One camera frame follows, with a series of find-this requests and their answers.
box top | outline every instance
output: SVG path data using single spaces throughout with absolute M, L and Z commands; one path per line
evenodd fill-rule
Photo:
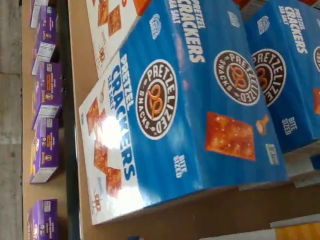
M 79 109 L 93 223 L 287 179 L 252 65 L 231 0 L 152 1 Z
M 270 0 L 246 30 L 283 152 L 318 140 L 320 12 L 300 1 Z
M 59 120 L 41 118 L 34 133 L 31 146 L 30 181 L 40 168 L 59 166 Z
M 32 208 L 33 240 L 58 240 L 58 200 L 38 200 Z
M 106 70 L 151 0 L 86 0 L 98 76 Z

blue box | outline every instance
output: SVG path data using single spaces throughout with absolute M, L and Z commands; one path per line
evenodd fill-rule
M 231 0 L 154 0 L 79 108 L 93 224 L 287 179 Z
M 319 154 L 320 12 L 270 0 L 245 27 L 282 151 L 289 159 Z

display shelf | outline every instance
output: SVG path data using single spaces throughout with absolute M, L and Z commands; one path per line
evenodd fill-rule
M 295 189 L 292 184 L 264 190 L 212 192 L 158 211 L 93 226 L 88 196 L 79 106 L 98 80 L 86 0 L 69 0 L 72 77 L 78 184 L 83 240 L 196 240 L 239 232 L 268 229 L 270 223 L 320 213 L 320 186 Z

pretzel crackers box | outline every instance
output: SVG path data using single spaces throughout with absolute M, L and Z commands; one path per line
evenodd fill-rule
M 27 215 L 28 240 L 58 240 L 58 200 L 38 200 Z
M 59 166 L 59 120 L 41 118 L 31 143 L 30 183 L 45 183 Z
M 151 0 L 86 0 L 99 77 L 150 2 Z
M 32 94 L 32 129 L 41 118 L 55 118 L 62 109 L 61 66 L 40 62 Z
M 152 1 L 79 108 L 93 224 L 285 180 L 252 66 L 231 0 Z
M 270 0 L 246 30 L 282 151 L 288 159 L 320 154 L 320 12 Z
M 39 62 L 50 62 L 57 44 L 56 9 L 42 5 L 39 11 L 33 53 L 31 74 L 38 72 Z
M 239 4 L 241 13 L 244 20 L 247 20 L 253 14 L 255 14 L 268 0 L 233 0 L 236 4 Z M 320 0 L 300 0 L 315 8 L 320 8 Z

brown circle logo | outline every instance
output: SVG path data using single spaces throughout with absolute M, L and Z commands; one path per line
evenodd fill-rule
M 220 52 L 214 60 L 214 74 L 222 90 L 237 103 L 252 106 L 260 98 L 257 76 L 250 63 L 231 50 Z
M 177 78 L 167 61 L 157 59 L 141 76 L 136 94 L 136 117 L 142 132 L 152 140 L 166 135 L 176 115 Z
M 259 83 L 268 106 L 280 96 L 287 78 L 287 67 L 281 54 L 273 49 L 261 49 L 252 55 Z

